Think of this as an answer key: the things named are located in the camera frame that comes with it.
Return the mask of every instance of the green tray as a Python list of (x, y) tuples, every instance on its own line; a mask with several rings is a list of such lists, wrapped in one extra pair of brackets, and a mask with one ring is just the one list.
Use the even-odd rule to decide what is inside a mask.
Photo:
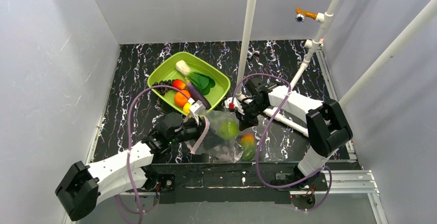
[[(231, 82), (229, 81), (229, 78), (225, 76), (222, 72), (193, 54), (183, 51), (180, 53), (176, 53), (167, 60), (165, 60), (160, 66), (156, 68), (155, 71), (151, 73), (151, 75), (147, 79), (147, 85), (151, 87), (152, 84), (155, 82), (173, 79), (181, 79), (185, 82), (183, 74), (175, 68), (176, 63), (179, 60), (184, 60), (192, 70), (205, 74), (214, 79), (216, 83), (215, 87), (211, 88), (209, 94), (205, 96), (211, 104), (211, 110), (214, 109), (229, 91), (229, 88), (231, 87)], [(157, 94), (161, 99), (167, 102), (174, 109), (186, 115), (182, 111), (182, 108), (174, 104), (176, 91), (170, 90), (166, 92), (164, 96), (158, 94), (158, 92), (154, 89), (152, 89), (152, 91), (155, 92), (155, 94)]]

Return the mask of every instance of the eggplant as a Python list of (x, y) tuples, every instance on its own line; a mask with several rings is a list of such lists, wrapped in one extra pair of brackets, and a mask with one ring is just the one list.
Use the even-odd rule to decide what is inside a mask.
[(190, 82), (190, 80), (186, 79), (185, 83), (187, 84), (186, 90), (188, 90), (190, 93), (191, 98), (193, 98), (195, 101), (202, 101), (205, 108), (209, 110), (211, 108), (211, 104), (209, 104), (209, 101), (202, 95), (202, 93), (194, 86), (194, 84)]

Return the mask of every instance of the faucet handle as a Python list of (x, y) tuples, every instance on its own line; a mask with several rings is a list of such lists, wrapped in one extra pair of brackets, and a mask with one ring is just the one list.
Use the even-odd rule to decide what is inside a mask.
[(317, 17), (317, 13), (312, 13), (312, 12), (308, 12), (305, 10), (301, 10), (299, 7), (296, 8), (296, 13), (303, 14), (305, 17), (312, 18), (313, 20), (315, 20), (315, 18)]

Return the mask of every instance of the plastic bag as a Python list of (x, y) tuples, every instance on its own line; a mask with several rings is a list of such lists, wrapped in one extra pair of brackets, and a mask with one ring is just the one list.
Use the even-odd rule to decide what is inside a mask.
[(238, 129), (238, 119), (234, 113), (208, 111), (203, 117), (206, 130), (199, 140), (187, 141), (193, 154), (207, 153), (214, 157), (215, 162), (235, 163), (243, 154), (242, 146), (237, 142), (241, 136)]

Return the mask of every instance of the marble surface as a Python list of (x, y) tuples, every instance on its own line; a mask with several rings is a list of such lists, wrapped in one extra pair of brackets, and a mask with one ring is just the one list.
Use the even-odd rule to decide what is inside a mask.
[[(250, 47), (258, 50), (260, 56), (248, 62), (245, 74), (267, 73), (291, 81), (305, 54), (303, 45), (303, 40), (251, 41)], [(236, 41), (122, 45), (92, 161), (103, 160), (127, 148), (126, 121), (130, 102), (146, 88), (148, 76), (164, 60), (180, 51), (198, 56), (229, 77), (232, 84), (228, 93), (230, 96), (237, 80), (240, 46), (241, 42)], [(312, 58), (294, 90), (314, 99), (323, 100), (328, 97), (325, 79), (316, 56)], [(223, 108), (222, 102), (216, 110), (223, 110)], [(140, 100), (133, 114), (134, 142), (144, 138), (164, 114), (173, 111), (174, 109), (158, 96), (149, 92)], [(297, 118), (293, 121), (303, 124)], [(250, 131), (258, 140), (267, 118), (260, 115), (259, 123), (258, 127), (252, 127)], [(308, 147), (309, 141), (306, 137), (274, 122), (268, 131), (261, 152), (261, 161), (299, 161)], [(346, 149), (340, 149), (332, 159), (349, 159)], [(214, 159), (208, 156), (194, 156), (188, 152), (185, 143), (181, 143), (174, 144), (172, 152), (166, 157), (154, 161), (154, 163), (195, 162), (214, 162)]]

